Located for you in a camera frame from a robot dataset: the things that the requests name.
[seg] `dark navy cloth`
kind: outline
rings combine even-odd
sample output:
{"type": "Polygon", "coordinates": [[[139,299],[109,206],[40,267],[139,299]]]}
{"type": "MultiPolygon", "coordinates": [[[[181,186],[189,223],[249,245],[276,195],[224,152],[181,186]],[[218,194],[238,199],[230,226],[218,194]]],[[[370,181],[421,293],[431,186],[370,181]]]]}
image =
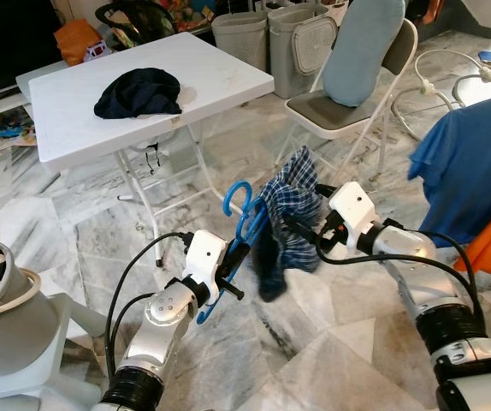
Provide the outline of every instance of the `dark navy cloth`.
{"type": "Polygon", "coordinates": [[[180,114],[179,81],[159,68],[137,68],[114,80],[95,104],[101,118],[127,118],[142,114],[180,114]]]}
{"type": "Polygon", "coordinates": [[[253,261],[259,276],[259,294],[265,301],[272,301],[285,291],[286,268],[313,272],[320,263],[316,248],[283,223],[283,215],[290,214],[311,227],[317,225],[322,206],[314,191],[317,183],[316,169],[308,148],[303,146],[259,194],[266,203],[270,225],[257,240],[253,261]]]}
{"type": "Polygon", "coordinates": [[[420,230],[471,242],[491,221],[491,99],[448,112],[411,161],[408,178],[424,179],[430,203],[420,230]]]}

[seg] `television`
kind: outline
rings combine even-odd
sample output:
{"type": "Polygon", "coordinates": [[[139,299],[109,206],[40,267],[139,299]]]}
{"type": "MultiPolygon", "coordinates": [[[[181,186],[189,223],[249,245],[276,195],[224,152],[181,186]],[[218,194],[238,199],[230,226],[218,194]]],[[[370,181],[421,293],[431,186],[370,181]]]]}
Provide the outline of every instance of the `television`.
{"type": "Polygon", "coordinates": [[[50,0],[0,0],[0,92],[15,77],[59,62],[54,32],[61,27],[50,0]]]}

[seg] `robotic arm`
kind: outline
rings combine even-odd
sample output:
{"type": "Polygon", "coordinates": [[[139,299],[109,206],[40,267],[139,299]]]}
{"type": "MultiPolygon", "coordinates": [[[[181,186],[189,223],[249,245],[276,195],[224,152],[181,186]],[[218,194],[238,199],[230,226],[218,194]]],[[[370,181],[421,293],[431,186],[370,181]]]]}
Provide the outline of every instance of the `robotic arm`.
{"type": "MultiPolygon", "coordinates": [[[[317,190],[329,198],[332,209],[320,234],[289,216],[285,221],[290,229],[316,244],[330,264],[379,260],[398,284],[399,295],[431,355],[440,385],[436,393],[440,411],[491,411],[491,339],[479,315],[472,313],[441,269],[448,267],[434,261],[434,243],[392,220],[383,222],[356,182],[338,191],[323,185],[317,190]],[[338,242],[371,257],[328,258],[338,242]]],[[[208,231],[194,234],[182,279],[174,278],[147,301],[143,324],[110,388],[92,411],[155,410],[179,340],[198,309],[206,302],[215,303],[221,289],[239,300],[243,297],[226,278],[248,253],[246,244],[229,252],[228,244],[208,231]]]]}

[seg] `plaid shirt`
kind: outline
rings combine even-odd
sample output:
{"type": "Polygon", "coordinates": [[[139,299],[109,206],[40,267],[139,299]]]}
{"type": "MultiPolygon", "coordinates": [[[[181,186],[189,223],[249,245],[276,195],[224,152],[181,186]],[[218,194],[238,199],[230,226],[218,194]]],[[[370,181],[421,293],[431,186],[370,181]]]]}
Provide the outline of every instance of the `plaid shirt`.
{"type": "Polygon", "coordinates": [[[282,218],[286,213],[311,227],[316,226],[322,207],[320,196],[314,192],[316,184],[316,169],[308,148],[303,146],[259,194],[266,203],[273,237],[278,243],[276,267],[281,270],[299,268],[313,272],[320,263],[316,248],[300,235],[291,232],[282,218]]]}

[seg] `gray plastic chair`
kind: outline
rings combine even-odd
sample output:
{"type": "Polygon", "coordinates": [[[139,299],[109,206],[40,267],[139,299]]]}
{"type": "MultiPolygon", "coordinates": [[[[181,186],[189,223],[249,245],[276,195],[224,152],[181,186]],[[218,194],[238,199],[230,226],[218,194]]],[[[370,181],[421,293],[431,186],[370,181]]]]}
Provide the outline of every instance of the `gray plastic chair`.
{"type": "Polygon", "coordinates": [[[387,142],[387,123],[390,112],[389,100],[391,99],[392,91],[398,84],[399,79],[411,62],[415,51],[417,50],[417,43],[417,29],[410,21],[404,20],[398,35],[382,61],[382,67],[394,74],[395,78],[378,104],[375,104],[368,99],[359,107],[347,107],[335,103],[335,101],[325,95],[323,90],[317,90],[319,81],[322,77],[323,69],[325,67],[324,63],[322,69],[317,75],[316,80],[314,81],[311,90],[300,94],[295,98],[291,98],[285,103],[286,112],[295,121],[295,124],[293,124],[293,127],[287,136],[286,142],[281,148],[280,154],[275,161],[275,165],[280,162],[281,156],[289,146],[290,142],[298,144],[294,133],[299,125],[303,126],[318,137],[326,140],[334,140],[345,133],[350,133],[361,125],[364,125],[361,134],[356,139],[352,149],[348,152],[345,161],[338,169],[321,155],[315,152],[312,153],[315,159],[319,159],[330,169],[335,171],[336,174],[334,180],[336,181],[341,171],[352,159],[354,152],[358,149],[359,144],[366,136],[375,119],[380,114],[383,114],[384,120],[381,143],[374,141],[377,145],[380,145],[381,148],[379,165],[377,168],[377,172],[381,173],[384,165],[384,152],[387,142]]]}

